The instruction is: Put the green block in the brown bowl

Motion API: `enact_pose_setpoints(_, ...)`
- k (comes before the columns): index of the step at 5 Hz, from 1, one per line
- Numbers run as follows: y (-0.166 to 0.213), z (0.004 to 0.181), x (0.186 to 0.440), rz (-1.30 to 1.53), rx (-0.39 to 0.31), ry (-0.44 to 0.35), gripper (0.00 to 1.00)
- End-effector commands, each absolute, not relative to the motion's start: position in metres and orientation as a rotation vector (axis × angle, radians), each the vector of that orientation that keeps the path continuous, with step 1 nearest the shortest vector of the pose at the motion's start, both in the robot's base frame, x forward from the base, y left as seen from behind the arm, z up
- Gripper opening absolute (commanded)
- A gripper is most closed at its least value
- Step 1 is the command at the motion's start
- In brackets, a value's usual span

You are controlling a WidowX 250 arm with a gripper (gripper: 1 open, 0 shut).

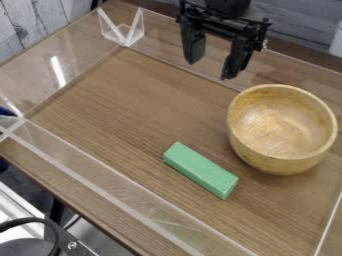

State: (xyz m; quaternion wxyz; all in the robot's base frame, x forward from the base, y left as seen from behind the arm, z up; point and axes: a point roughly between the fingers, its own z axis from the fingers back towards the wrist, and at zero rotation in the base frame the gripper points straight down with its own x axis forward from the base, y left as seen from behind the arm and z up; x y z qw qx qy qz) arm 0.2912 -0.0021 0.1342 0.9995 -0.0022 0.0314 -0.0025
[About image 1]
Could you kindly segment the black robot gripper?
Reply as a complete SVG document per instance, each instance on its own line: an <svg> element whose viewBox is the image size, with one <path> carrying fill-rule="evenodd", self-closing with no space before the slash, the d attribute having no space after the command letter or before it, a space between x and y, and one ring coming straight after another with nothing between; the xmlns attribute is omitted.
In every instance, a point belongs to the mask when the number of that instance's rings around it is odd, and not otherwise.
<svg viewBox="0 0 342 256"><path fill-rule="evenodd" d="M253 14L251 0L179 0L176 22L189 65L204 55L207 33L232 40L220 79L233 79L247 67L252 50L264 49L271 25L267 17Z"/></svg>

